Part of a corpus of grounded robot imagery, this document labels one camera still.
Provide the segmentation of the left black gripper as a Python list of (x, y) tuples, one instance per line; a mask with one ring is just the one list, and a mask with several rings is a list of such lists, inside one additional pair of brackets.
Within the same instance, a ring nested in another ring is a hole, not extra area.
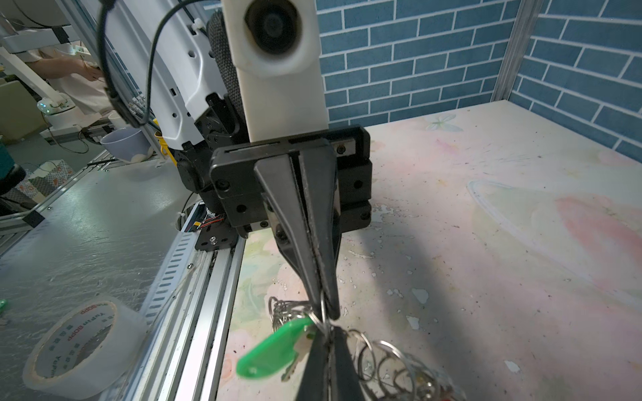
[(369, 156), (368, 131), (353, 125), (222, 147), (211, 158), (210, 178), (231, 227), (246, 238), (269, 219), (313, 311), (325, 307), (333, 320), (340, 315), (341, 232), (371, 222)]

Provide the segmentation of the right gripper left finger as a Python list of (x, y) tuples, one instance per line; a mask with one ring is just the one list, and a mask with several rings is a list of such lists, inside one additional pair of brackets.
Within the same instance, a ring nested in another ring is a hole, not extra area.
[(295, 400), (329, 400), (329, 340), (321, 332), (315, 335)]

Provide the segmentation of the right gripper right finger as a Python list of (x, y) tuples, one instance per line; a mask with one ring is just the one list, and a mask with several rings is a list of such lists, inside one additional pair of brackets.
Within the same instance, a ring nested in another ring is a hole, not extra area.
[(330, 399), (364, 401), (359, 376), (355, 371), (347, 344), (347, 334), (340, 327), (332, 327), (329, 354)]

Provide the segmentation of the green key tag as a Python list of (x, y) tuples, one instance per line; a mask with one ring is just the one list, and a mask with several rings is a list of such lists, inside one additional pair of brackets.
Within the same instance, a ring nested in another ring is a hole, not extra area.
[(304, 334), (315, 338), (316, 333), (317, 327), (310, 317), (287, 322), (237, 361), (237, 376), (266, 379), (284, 372), (294, 359), (294, 344)]

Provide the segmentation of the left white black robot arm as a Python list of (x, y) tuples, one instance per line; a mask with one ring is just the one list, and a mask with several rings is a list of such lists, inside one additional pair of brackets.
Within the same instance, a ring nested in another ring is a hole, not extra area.
[(371, 219), (369, 133), (331, 129), (312, 1), (102, 1), (93, 56), (128, 123), (157, 120), (188, 190), (239, 235), (270, 227), (319, 317), (341, 237)]

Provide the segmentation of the white plastic cup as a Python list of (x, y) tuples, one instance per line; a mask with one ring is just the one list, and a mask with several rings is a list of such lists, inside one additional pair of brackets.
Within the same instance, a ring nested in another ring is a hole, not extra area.
[(153, 148), (142, 129), (118, 129), (105, 135), (100, 143), (113, 157), (128, 164), (143, 162), (153, 154)]

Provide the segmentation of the clear packing tape roll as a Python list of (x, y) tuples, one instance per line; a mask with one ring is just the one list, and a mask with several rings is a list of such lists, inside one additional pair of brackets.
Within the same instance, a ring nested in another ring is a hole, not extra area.
[(67, 313), (34, 347), (23, 368), (27, 388), (82, 400), (114, 384), (135, 362), (149, 326), (112, 296)]

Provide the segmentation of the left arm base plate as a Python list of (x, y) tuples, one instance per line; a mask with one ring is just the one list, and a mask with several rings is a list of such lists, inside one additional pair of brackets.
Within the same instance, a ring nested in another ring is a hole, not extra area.
[(195, 244), (197, 251), (214, 252), (234, 248), (237, 245), (239, 235), (224, 212), (217, 214), (210, 212), (201, 202), (196, 205), (193, 216), (195, 221), (192, 223), (192, 228), (197, 234)]

